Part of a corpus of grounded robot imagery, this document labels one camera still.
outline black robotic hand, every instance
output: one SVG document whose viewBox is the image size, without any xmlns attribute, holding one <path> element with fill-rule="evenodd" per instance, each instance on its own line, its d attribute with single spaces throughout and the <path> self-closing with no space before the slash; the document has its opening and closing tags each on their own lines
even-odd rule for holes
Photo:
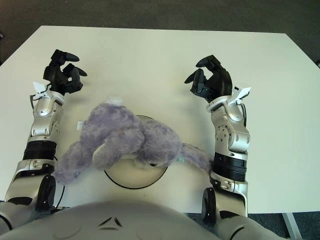
<svg viewBox="0 0 320 240">
<path fill-rule="evenodd" d="M 87 76 L 85 71 L 69 63 L 63 71 L 60 67 L 69 62 L 78 62 L 79 58 L 68 52 L 55 50 L 49 66 L 44 70 L 43 79 L 50 81 L 51 91 L 58 92 L 62 95 L 80 91 L 83 84 L 80 82 L 80 76 Z"/>
<path fill-rule="evenodd" d="M 210 103 L 218 97 L 232 94 L 231 77 L 215 56 L 210 55 L 201 59 L 196 67 L 199 69 L 184 82 L 185 84 L 193 82 L 190 91 L 194 95 L 202 97 Z M 204 75 L 204 71 L 201 69 L 203 67 L 213 73 L 209 79 Z"/>
</svg>

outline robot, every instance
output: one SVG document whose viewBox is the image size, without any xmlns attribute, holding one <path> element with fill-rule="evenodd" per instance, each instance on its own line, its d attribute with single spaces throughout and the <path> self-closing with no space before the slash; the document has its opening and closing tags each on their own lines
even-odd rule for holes
<svg viewBox="0 0 320 240">
<path fill-rule="evenodd" d="M 0 240 L 282 239 L 247 218 L 246 165 L 251 138 L 242 101 L 251 88 L 233 87 L 229 73 L 213 55 L 200 60 L 196 65 L 199 69 L 185 83 L 192 83 L 190 91 L 207 100 L 206 110 L 215 128 L 215 155 L 209 175 L 212 187 L 204 190 L 202 199 L 203 221 L 214 225 L 215 234 L 170 208 L 130 200 L 90 203 L 37 219 L 53 208 L 56 180 L 52 173 L 64 96 L 80 91 L 80 76 L 87 75 L 71 63 L 61 71 L 68 61 L 79 58 L 56 50 L 43 75 L 49 84 L 34 83 L 36 94 L 30 96 L 34 121 L 23 159 L 4 202 L 0 202 Z M 209 79 L 203 67 L 212 72 Z"/>
</svg>

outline plush koala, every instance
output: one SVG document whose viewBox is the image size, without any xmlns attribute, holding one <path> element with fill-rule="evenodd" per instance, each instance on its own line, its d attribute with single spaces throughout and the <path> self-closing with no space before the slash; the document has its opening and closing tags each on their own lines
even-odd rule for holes
<svg viewBox="0 0 320 240">
<path fill-rule="evenodd" d="M 209 154 L 182 143 L 170 127 L 111 102 L 92 110 L 80 140 L 59 159 L 54 175 L 59 183 L 68 184 L 91 164 L 107 169 L 126 155 L 135 156 L 135 165 L 140 168 L 168 167 L 183 158 L 207 173 L 213 161 Z"/>
</svg>

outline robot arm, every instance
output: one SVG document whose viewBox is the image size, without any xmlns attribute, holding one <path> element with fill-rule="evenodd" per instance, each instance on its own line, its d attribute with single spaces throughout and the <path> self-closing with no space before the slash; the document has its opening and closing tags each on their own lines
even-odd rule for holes
<svg viewBox="0 0 320 240">
<path fill-rule="evenodd" d="M 36 94 L 30 96 L 34 121 L 4 202 L 0 202 L 0 235 L 28 223 L 40 213 L 50 211 L 54 203 L 56 180 L 55 152 L 63 115 L 64 95 L 80 91 L 80 76 L 87 74 L 66 61 L 79 61 L 73 54 L 56 50 L 43 78 L 47 86 L 34 82 Z"/>
<path fill-rule="evenodd" d="M 215 155 L 210 172 L 212 187 L 203 193 L 203 220 L 215 223 L 234 215 L 247 217 L 246 166 L 250 134 L 246 129 L 247 114 L 242 100 L 251 88 L 233 87 L 229 73 L 213 55 L 200 60 L 196 67 L 199 69 L 185 83 L 192 82 L 190 91 L 208 101 L 206 109 L 211 113 L 215 128 Z M 212 72 L 212 77 L 206 79 L 202 67 Z"/>
</svg>

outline table leg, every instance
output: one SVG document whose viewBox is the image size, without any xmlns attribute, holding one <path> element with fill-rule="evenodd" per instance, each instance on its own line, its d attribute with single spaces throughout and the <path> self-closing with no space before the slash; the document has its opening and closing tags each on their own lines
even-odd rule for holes
<svg viewBox="0 0 320 240">
<path fill-rule="evenodd" d="M 282 213 L 286 228 L 288 229 L 290 239 L 302 240 L 298 225 L 292 212 Z"/>
</svg>

